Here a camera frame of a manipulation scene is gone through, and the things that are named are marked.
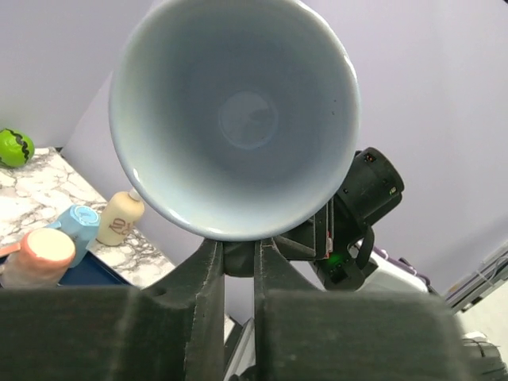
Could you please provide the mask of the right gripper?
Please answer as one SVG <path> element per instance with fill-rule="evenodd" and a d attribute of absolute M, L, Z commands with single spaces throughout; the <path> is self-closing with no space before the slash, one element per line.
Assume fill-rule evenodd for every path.
<path fill-rule="evenodd" d="M 288 260 L 315 261 L 329 257 L 333 250 L 334 201 L 328 201 L 313 217 L 274 238 Z"/>

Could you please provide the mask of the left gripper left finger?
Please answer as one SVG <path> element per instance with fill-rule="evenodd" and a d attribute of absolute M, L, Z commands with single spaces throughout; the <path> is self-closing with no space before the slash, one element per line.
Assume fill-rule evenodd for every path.
<path fill-rule="evenodd" d="M 2 290 L 2 379 L 222 379 L 222 257 L 220 243 L 204 241 L 144 290 Z"/>

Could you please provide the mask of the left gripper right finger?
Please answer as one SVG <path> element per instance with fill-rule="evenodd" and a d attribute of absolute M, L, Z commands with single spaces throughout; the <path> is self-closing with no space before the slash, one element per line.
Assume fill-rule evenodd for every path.
<path fill-rule="evenodd" d="M 320 291 L 273 241 L 254 255 L 258 380 L 469 380 L 451 310 L 418 292 Z"/>

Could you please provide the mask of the light blue faceted mug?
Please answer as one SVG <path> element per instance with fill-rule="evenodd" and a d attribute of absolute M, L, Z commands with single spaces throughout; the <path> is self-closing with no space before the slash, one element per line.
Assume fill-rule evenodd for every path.
<path fill-rule="evenodd" d="M 88 252 L 88 244 L 95 239 L 100 215 L 89 206 L 72 205 L 46 228 L 68 235 L 75 244 L 75 257 L 69 268 L 78 266 Z"/>

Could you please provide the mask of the grey white mug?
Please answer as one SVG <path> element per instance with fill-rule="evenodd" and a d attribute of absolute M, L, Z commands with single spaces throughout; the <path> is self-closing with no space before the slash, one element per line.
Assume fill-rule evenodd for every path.
<path fill-rule="evenodd" d="M 225 270 L 242 276 L 256 244 L 339 190 L 360 95 L 343 44 L 303 2 L 166 1 L 125 46 L 109 119 L 142 198 L 222 243 Z"/>

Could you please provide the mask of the pink mug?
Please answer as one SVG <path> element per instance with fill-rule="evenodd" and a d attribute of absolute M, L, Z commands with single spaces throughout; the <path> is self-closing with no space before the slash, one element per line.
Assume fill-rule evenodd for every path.
<path fill-rule="evenodd" d="M 75 244 L 65 233 L 40 228 L 1 248 L 1 286 L 56 287 L 75 258 Z"/>

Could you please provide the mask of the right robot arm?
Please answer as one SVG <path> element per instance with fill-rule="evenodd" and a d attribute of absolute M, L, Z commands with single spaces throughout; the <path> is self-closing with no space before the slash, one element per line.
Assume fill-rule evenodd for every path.
<path fill-rule="evenodd" d="M 358 311 L 341 307 L 318 313 L 331 321 L 331 327 L 319 329 L 325 362 L 313 370 L 313 378 L 343 375 L 361 380 L 363 370 L 386 368 L 389 380 L 432 380 L 438 371 L 449 379 L 506 379 L 499 350 L 479 333 L 463 338 L 460 356 L 465 362 L 460 367 L 451 365 L 450 350 L 425 347 L 415 339 L 396 342 L 402 310 L 394 303 L 403 294 L 428 286 L 429 280 L 417 275 L 404 283 L 402 273 L 410 265 L 375 247 L 375 224 L 400 204 L 404 190 L 402 177 L 388 158 L 375 148 L 329 154 L 302 149 L 294 155 L 294 165 L 298 185 L 291 193 L 293 205 L 297 213 L 312 209 L 314 215 L 276 237 L 281 253 L 289 260 L 309 261 L 329 292 L 353 298 L 368 292 L 388 296 L 387 301 Z"/>

